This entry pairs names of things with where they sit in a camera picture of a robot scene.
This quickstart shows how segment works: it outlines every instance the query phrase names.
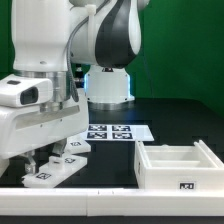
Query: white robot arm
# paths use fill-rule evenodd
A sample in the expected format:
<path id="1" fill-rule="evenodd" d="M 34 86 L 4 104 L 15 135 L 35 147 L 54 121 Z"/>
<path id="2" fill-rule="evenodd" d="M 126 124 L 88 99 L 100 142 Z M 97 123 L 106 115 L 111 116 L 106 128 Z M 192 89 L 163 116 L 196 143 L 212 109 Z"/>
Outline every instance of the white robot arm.
<path id="1" fill-rule="evenodd" d="M 28 157 L 28 173 L 39 180 L 32 169 L 33 150 L 55 143 L 54 152 L 61 158 L 50 158 L 49 167 L 57 172 L 65 159 L 77 160 L 63 150 L 69 136 L 86 130 L 88 107 L 85 92 L 75 87 L 70 61 L 115 69 L 128 65 L 141 44 L 137 13 L 148 2 L 13 0 L 17 72 L 0 81 L 0 163 L 17 155 Z M 57 181 L 32 186 L 52 187 Z"/>

